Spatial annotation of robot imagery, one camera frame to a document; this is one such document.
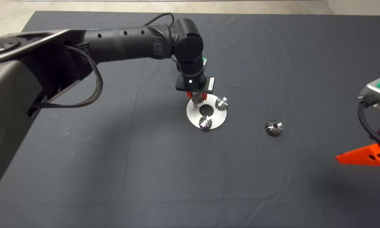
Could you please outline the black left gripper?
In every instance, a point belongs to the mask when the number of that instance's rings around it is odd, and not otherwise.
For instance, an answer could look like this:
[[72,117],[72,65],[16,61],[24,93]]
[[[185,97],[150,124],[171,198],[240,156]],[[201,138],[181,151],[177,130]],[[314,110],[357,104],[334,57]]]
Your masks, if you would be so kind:
[[202,100],[207,99],[207,94],[213,94],[214,86],[215,77],[204,75],[192,78],[179,75],[175,84],[176,90],[186,92],[189,99],[193,98],[193,93],[200,93]]

